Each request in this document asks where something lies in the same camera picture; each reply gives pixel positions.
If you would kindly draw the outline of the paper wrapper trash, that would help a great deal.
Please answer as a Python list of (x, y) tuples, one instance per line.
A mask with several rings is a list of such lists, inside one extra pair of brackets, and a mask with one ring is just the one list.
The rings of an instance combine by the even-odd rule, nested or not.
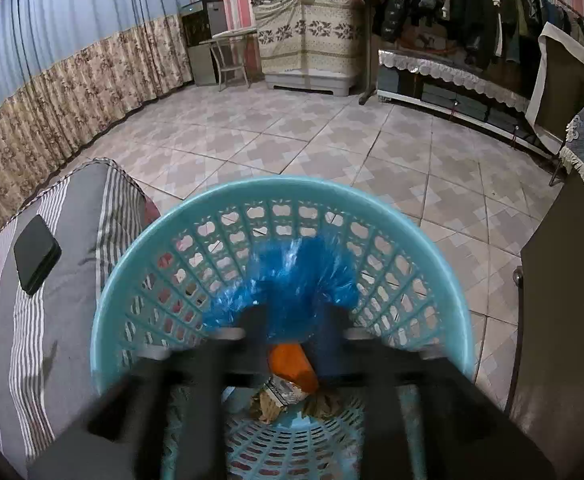
[(249, 416), (271, 425), (296, 410), (301, 417), (328, 420), (343, 411), (343, 398), (336, 391), (318, 389), (308, 393), (289, 380), (272, 375), (252, 396)]

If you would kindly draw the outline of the orange plastic bag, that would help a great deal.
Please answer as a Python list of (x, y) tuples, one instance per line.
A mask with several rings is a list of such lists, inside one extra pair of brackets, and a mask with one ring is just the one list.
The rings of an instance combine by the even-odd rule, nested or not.
[(269, 370), (305, 393), (315, 393), (319, 382), (303, 347), (298, 342), (274, 344), (268, 351)]

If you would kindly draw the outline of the blue plastic bag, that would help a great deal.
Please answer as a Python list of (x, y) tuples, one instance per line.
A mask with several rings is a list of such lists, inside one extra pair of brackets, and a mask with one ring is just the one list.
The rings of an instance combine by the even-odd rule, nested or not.
[(244, 278), (214, 296), (203, 322), (206, 330), (237, 326), (244, 312), (263, 308), (268, 340), (304, 341), (359, 298), (353, 255), (337, 238), (269, 240), (254, 247)]

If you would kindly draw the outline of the black zip case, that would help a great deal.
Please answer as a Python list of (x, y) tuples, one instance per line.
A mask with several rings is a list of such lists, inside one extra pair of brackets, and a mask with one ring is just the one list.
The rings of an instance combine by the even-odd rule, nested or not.
[(19, 234), (14, 258), (20, 287), (28, 296), (34, 294), (49, 276), (62, 249), (40, 214), (36, 214)]

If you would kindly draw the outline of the grey striped table cloth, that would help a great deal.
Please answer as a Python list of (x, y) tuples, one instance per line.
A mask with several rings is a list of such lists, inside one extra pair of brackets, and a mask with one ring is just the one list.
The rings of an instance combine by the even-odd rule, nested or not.
[[(92, 159), (41, 192), (0, 231), (0, 457), (28, 466), (94, 399), (92, 324), (118, 260), (147, 226), (149, 199), (121, 166)], [(34, 296), (14, 248), (40, 216), (60, 260)]]

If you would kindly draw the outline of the turquoise plastic basket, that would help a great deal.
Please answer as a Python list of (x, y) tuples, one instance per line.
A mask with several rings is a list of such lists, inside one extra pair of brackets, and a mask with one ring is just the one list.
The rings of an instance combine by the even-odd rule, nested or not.
[(104, 392), (142, 351), (180, 350), (249, 307), (266, 338), (315, 341), (335, 304), (385, 344), (441, 346), (464, 374), (474, 344), (467, 301), (441, 252), (369, 194), (298, 177), (242, 180), (186, 200), (149, 226), (109, 277), (90, 366)]

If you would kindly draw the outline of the blue floral curtain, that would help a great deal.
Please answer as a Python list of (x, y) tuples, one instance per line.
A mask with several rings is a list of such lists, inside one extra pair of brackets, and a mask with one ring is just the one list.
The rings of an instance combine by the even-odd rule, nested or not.
[(0, 227), (86, 144), (192, 78), (185, 0), (0, 0)]

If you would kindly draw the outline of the small metal side table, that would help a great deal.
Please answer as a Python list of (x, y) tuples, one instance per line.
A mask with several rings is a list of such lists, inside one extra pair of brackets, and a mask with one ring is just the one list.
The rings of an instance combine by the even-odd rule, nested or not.
[(251, 86), (246, 68), (246, 50), (249, 40), (257, 34), (255, 26), (225, 30), (202, 42), (211, 52), (218, 73), (218, 90), (223, 91), (234, 79), (242, 79)]

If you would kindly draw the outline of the grey water dispenser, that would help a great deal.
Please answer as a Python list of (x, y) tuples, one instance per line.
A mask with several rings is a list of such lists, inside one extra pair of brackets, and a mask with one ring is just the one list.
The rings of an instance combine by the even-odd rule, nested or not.
[(180, 9), (180, 21), (196, 86), (218, 84), (218, 70), (208, 41), (228, 29), (223, 0), (196, 0)]

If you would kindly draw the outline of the low lace covered bench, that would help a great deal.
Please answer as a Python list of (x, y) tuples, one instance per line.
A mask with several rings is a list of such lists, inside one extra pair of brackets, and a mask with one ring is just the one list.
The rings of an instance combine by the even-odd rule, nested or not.
[(542, 158), (552, 157), (525, 119), (528, 101), (493, 81), (433, 58), (379, 52), (377, 95), (457, 119)]

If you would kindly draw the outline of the cloth covered cabinet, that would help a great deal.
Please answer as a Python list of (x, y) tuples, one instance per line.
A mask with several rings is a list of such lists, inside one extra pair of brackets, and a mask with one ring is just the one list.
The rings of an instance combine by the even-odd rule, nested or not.
[(269, 88), (348, 96), (365, 61), (361, 0), (253, 0), (260, 67)]

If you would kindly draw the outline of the clothes rack with garments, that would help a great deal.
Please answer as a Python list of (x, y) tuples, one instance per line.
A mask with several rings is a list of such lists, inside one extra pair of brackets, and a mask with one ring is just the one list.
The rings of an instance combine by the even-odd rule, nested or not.
[(529, 98), (553, 24), (584, 47), (584, 18), (556, 0), (369, 0), (372, 31)]

